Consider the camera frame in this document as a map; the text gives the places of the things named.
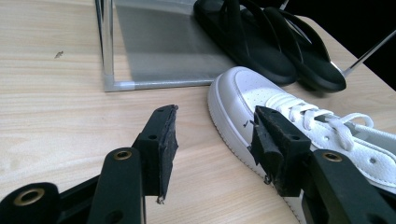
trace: white rubber sole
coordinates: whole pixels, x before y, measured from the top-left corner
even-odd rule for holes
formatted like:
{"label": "white rubber sole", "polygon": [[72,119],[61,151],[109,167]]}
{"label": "white rubber sole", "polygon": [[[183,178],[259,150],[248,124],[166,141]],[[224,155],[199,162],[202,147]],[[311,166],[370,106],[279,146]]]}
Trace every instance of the white rubber sole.
{"label": "white rubber sole", "polygon": [[[209,93],[207,95],[207,103],[209,107],[209,113],[215,124],[221,138],[225,144],[231,150],[231,152],[247,167],[256,172],[262,178],[265,178],[265,172],[260,165],[256,165],[252,155],[248,150],[250,143],[246,142],[245,139],[238,133],[237,129],[233,126],[227,111],[224,109],[218,92],[219,78],[216,78],[210,85]],[[301,206],[302,195],[300,197],[283,198],[290,207],[293,214],[299,220],[300,223],[305,224],[304,212]]]}

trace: black flip-flop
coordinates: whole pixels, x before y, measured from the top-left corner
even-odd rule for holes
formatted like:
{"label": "black flip-flop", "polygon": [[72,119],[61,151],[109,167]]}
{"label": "black flip-flop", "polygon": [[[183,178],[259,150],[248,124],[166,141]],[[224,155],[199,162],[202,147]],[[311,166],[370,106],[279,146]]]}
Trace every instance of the black flip-flop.
{"label": "black flip-flop", "polygon": [[267,7],[264,14],[273,24],[280,46],[296,66],[302,82],[324,92],[342,91],[347,87],[342,71],[332,64],[322,39],[311,26],[278,8]]}
{"label": "black flip-flop", "polygon": [[[243,16],[247,10],[253,17]],[[296,81],[296,68],[282,53],[274,28],[254,3],[198,0],[194,4],[194,17],[238,65],[262,74],[279,86]]]}

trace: shoelace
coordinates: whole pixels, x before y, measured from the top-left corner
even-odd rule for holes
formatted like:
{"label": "shoelace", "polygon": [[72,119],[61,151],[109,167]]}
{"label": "shoelace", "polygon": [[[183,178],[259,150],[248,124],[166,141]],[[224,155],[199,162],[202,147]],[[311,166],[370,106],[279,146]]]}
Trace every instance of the shoelace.
{"label": "shoelace", "polygon": [[277,110],[291,122],[303,119],[303,127],[308,131],[315,128],[317,122],[320,122],[315,120],[316,117],[325,116],[327,124],[336,131],[341,147],[347,151],[352,150],[355,142],[352,132],[345,123],[361,118],[365,122],[364,126],[369,128],[373,128],[374,126],[373,120],[367,115],[352,113],[339,118],[332,111],[319,109],[317,106],[311,105],[288,93],[280,93],[271,97],[265,106]]}

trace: wooden table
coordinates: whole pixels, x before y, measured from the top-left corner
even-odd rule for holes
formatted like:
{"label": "wooden table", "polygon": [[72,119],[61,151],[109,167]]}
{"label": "wooden table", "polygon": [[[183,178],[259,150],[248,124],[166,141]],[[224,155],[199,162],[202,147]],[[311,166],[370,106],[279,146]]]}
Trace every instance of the wooden table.
{"label": "wooden table", "polygon": [[[93,0],[2,1],[0,15],[0,199],[30,183],[62,192],[98,175],[105,155],[129,147],[154,109],[175,104],[179,149],[165,205],[146,199],[148,223],[297,223],[219,137],[207,86],[104,92]],[[320,34],[341,68],[356,60]],[[396,133],[395,91],[365,66],[346,80],[332,94],[284,89],[339,116],[368,114]]]}

